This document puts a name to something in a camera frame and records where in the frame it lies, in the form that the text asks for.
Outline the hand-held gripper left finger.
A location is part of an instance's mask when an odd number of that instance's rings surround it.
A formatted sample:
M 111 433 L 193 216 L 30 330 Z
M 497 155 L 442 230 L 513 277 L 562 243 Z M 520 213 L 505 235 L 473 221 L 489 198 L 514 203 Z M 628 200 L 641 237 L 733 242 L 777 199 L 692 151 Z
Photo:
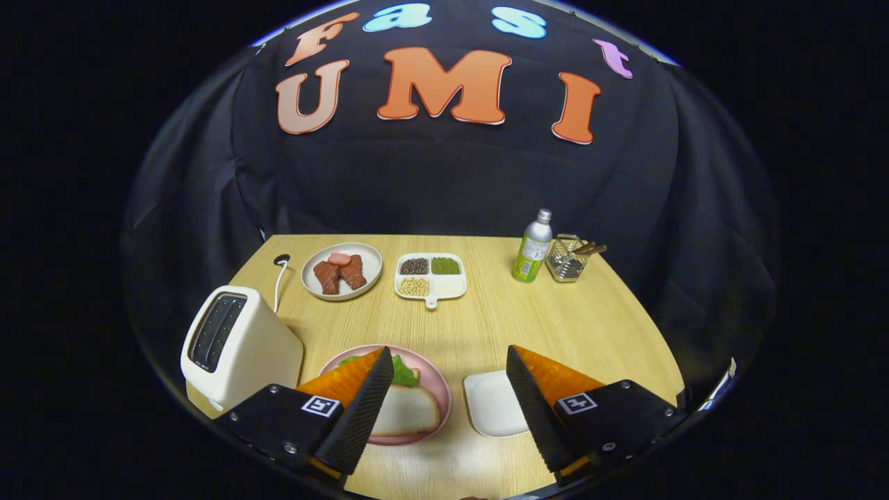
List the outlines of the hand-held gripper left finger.
M 267 384 L 213 423 L 279 467 L 342 490 L 393 376 L 382 346 L 297 388 Z

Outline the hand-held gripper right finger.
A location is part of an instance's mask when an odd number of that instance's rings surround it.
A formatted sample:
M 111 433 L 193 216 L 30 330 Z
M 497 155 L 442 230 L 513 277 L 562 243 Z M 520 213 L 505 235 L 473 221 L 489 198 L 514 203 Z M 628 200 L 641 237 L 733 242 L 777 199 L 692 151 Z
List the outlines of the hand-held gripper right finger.
M 632 380 L 605 384 L 518 345 L 508 346 L 506 374 L 558 486 L 615 472 L 689 417 Z

